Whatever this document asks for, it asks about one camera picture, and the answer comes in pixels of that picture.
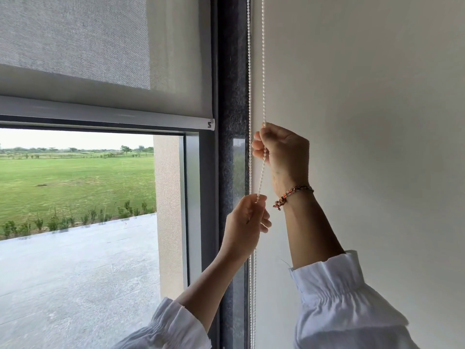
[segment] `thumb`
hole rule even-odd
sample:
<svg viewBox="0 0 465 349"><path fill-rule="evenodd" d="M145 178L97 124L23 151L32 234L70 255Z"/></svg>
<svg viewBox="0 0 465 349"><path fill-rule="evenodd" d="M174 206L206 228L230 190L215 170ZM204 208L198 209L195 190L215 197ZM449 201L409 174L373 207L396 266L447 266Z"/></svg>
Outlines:
<svg viewBox="0 0 465 349"><path fill-rule="evenodd" d="M257 203L254 203L252 206L252 217L250 217L248 224L258 227L263 218L264 208L264 201L259 200Z"/></svg>
<svg viewBox="0 0 465 349"><path fill-rule="evenodd" d="M278 136L269 127L263 127L260 130L260 138L263 145L271 150L279 143Z"/></svg>

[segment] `green grass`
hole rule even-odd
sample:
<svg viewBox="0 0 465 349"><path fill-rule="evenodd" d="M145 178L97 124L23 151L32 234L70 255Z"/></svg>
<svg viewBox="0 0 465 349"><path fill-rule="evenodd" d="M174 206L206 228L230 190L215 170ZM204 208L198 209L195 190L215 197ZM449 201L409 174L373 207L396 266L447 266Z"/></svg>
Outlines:
<svg viewBox="0 0 465 349"><path fill-rule="evenodd" d="M0 227L29 221L35 228L38 215L46 226L55 209L60 220L79 221L94 207L115 217L127 200L155 207L154 157L0 159L0 194Z"/></svg>

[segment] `white sleeve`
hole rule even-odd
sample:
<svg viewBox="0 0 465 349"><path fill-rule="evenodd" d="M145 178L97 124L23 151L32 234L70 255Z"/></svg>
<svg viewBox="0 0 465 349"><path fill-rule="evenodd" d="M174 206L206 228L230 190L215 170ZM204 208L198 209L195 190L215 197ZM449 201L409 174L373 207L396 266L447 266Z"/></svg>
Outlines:
<svg viewBox="0 0 465 349"><path fill-rule="evenodd" d="M200 321L176 301L165 298L150 324L130 334L113 349L210 349Z"/></svg>
<svg viewBox="0 0 465 349"><path fill-rule="evenodd" d="M418 349L407 319L364 279L355 251L291 270L302 300L299 349Z"/></svg>

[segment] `beige textured column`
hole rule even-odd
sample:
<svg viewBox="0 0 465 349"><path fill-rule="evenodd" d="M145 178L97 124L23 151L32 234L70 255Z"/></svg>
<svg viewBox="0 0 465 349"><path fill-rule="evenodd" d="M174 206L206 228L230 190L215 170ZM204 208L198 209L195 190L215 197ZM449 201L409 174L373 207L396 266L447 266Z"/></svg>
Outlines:
<svg viewBox="0 0 465 349"><path fill-rule="evenodd" d="M184 290L179 136L154 136L161 297Z"/></svg>

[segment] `hand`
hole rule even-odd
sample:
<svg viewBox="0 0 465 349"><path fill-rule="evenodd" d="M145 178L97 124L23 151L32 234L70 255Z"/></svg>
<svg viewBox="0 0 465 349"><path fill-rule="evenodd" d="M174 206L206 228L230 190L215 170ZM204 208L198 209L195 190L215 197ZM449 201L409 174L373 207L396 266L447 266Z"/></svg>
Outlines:
<svg viewBox="0 0 465 349"><path fill-rule="evenodd" d="M271 123L253 137L255 157L263 159L264 148L268 150L265 162L271 167L273 189L278 197L297 185L308 185L308 140Z"/></svg>
<svg viewBox="0 0 465 349"><path fill-rule="evenodd" d="M244 263L259 242L260 232L271 226L270 214L265 209L266 196L256 194L242 197L226 218L225 235L218 256Z"/></svg>

